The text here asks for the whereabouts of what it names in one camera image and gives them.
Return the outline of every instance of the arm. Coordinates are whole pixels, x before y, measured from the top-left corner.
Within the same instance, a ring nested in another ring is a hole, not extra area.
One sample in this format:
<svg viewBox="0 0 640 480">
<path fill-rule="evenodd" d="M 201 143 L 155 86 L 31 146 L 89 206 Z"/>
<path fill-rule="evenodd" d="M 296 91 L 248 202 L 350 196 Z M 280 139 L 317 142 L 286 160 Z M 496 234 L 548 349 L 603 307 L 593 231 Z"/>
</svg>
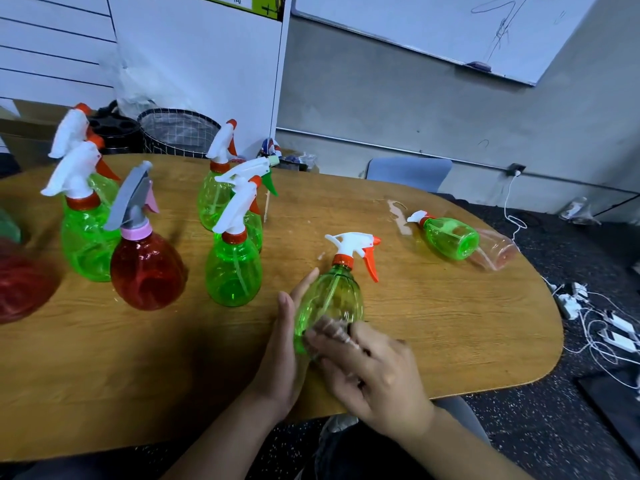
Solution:
<svg viewBox="0 0 640 480">
<path fill-rule="evenodd" d="M 314 330 L 305 332 L 323 356 L 328 389 L 351 414 L 396 441 L 437 480 L 531 480 L 428 400 L 404 342 L 364 322 L 352 324 L 351 338 L 367 354 Z M 363 382 L 354 381 L 353 374 Z"/>
<path fill-rule="evenodd" d="M 278 318 L 251 384 L 162 480 L 244 479 L 264 439 L 300 395 L 308 361 L 293 350 L 294 316 L 302 295 L 317 276 L 314 269 L 291 295 L 278 294 Z"/>
</svg>

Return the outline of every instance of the pink trigger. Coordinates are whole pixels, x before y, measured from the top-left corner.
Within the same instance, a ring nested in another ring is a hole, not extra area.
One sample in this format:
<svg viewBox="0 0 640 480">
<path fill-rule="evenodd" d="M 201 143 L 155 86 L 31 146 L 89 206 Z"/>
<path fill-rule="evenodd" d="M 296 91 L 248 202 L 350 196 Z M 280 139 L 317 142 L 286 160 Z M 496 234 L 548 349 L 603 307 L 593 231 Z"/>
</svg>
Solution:
<svg viewBox="0 0 640 480">
<path fill-rule="evenodd" d="M 152 180 L 149 181 L 149 192 L 147 192 L 145 205 L 148 206 L 151 212 L 155 212 L 156 214 L 160 213 L 160 209 L 158 209 L 158 204 L 156 204 L 156 196 L 154 195 L 154 183 Z"/>
</svg>

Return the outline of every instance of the blue chair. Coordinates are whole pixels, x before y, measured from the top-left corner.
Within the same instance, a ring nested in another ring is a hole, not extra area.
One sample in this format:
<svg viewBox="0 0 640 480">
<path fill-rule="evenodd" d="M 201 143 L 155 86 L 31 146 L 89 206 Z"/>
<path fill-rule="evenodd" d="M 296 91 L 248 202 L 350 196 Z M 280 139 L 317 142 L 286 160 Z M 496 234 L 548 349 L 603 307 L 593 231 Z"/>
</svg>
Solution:
<svg viewBox="0 0 640 480">
<path fill-rule="evenodd" d="M 434 194 L 452 167 L 453 162 L 444 158 L 381 157 L 369 162 L 366 179 L 408 185 Z"/>
</svg>

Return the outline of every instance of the hand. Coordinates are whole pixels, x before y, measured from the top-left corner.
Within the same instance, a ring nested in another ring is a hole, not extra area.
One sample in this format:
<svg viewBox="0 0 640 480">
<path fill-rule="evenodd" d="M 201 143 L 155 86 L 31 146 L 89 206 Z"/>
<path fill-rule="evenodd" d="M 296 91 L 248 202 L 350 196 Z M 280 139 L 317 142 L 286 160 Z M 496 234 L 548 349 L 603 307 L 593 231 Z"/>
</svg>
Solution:
<svg viewBox="0 0 640 480">
<path fill-rule="evenodd" d="M 283 420 L 298 400 L 308 368 L 308 358 L 296 355 L 293 330 L 296 310 L 311 283 L 318 277 L 318 268 L 306 275 L 293 288 L 291 295 L 278 293 L 278 317 L 273 324 L 260 368 L 247 393 L 266 400 L 276 422 Z"/>
<path fill-rule="evenodd" d="M 323 356 L 327 388 L 351 414 L 400 446 L 420 440 L 435 407 L 424 392 L 411 348 L 364 322 L 353 323 L 350 333 L 367 353 L 312 329 L 305 332 Z M 364 384 L 353 380 L 354 374 Z"/>
</svg>

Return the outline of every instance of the wooden table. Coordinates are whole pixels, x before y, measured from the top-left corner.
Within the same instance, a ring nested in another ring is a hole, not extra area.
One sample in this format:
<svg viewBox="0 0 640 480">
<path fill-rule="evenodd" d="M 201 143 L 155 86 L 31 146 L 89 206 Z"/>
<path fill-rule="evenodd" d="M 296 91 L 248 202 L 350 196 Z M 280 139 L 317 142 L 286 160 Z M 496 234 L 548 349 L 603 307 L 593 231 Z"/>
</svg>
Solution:
<svg viewBox="0 0 640 480">
<path fill-rule="evenodd" d="M 60 249 L 60 198 L 39 193 L 52 167 L 0 181 L 0 206 L 30 236 L 28 249 L 63 275 L 41 310 L 0 326 L 0 460 L 142 445 L 202 430 L 256 371 L 276 292 L 290 290 L 315 266 L 329 268 L 335 249 L 327 233 L 358 231 L 382 239 L 375 255 L 379 283 L 355 259 L 366 320 L 411 343 L 432 397 L 532 382 L 560 356 L 559 313 L 523 256 L 497 273 L 448 261 L 425 245 L 415 225 L 402 234 L 390 202 L 406 206 L 405 215 L 427 209 L 489 227 L 434 195 L 356 178 L 274 170 L 280 195 L 270 198 L 264 226 L 262 289 L 246 306 L 219 306 L 204 283 L 212 234 L 196 210 L 208 161 L 107 157 L 121 177 L 143 159 L 154 164 L 161 211 L 151 222 L 189 268 L 184 294 L 156 312 L 137 311 L 110 283 L 71 272 Z M 261 209 L 265 195 L 261 188 Z M 311 372 L 293 416 L 338 411 Z"/>
</svg>

